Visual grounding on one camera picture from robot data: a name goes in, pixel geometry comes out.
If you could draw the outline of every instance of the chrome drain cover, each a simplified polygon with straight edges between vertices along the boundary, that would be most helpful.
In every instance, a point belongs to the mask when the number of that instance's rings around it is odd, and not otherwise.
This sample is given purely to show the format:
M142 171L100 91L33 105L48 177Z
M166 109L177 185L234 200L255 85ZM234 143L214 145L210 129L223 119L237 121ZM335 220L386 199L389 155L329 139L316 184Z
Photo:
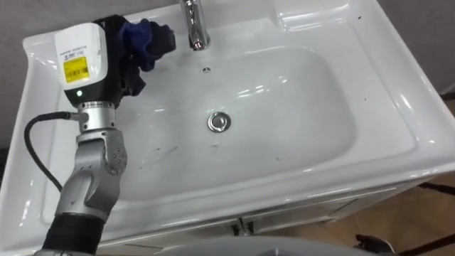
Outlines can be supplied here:
M215 112L208 117L207 125L212 132L224 132L230 127L230 117L224 112Z

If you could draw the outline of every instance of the blue cloth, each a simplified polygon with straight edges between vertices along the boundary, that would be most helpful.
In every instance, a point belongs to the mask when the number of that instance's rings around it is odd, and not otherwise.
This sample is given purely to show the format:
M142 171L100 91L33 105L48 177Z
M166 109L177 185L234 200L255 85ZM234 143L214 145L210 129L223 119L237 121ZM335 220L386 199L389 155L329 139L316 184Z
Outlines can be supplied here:
M155 62L164 54L176 49L175 36L167 26L146 19L133 24L125 21L118 33L121 58L127 58L126 80L128 95L136 96L145 87L139 77L138 66L144 72L155 68Z

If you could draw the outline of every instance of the drain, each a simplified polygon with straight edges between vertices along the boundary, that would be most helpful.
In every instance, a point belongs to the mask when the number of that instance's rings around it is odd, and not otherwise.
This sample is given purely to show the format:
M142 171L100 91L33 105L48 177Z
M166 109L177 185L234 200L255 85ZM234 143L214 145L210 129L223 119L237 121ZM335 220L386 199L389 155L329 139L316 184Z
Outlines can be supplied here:
M207 125L212 132L224 132L230 127L230 117L224 112L215 112L208 117Z
M212 71L212 70L211 70L209 67L205 67L205 68L202 69L202 73L204 73L204 74L208 74L208 73L210 73L211 71Z

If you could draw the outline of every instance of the cabinet handle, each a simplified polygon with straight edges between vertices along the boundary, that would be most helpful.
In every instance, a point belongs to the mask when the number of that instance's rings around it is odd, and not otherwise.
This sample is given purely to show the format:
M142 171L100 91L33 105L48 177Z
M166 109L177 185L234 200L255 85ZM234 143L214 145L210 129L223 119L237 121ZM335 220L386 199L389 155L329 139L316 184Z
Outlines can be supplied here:
M252 221L247 223L247 229L248 229L248 232L250 233L250 235L254 235L255 234L255 227L254 227Z
M234 236L239 236L240 235L240 228L238 225L231 225L232 231L234 232Z

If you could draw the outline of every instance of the black chair leg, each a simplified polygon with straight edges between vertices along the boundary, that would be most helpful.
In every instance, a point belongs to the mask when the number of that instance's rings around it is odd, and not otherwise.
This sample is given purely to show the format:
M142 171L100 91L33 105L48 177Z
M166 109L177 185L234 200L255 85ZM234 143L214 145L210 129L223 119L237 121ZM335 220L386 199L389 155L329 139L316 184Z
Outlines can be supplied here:
M441 193L446 193L446 194L455 196L455 188L451 187L451 186L436 185L436 184L433 184L433 183L425 182L425 183L420 184L419 187L420 188L427 188L427 189L431 189L431 190L434 190L434 191L438 191L438 192L441 192Z
M422 255L426 252L430 252L435 249L442 248L447 245L453 245L455 243L455 234L448 235L445 238L438 239L433 242L429 242L426 245L419 246L411 250L405 250L404 252L399 253L400 256L417 256Z

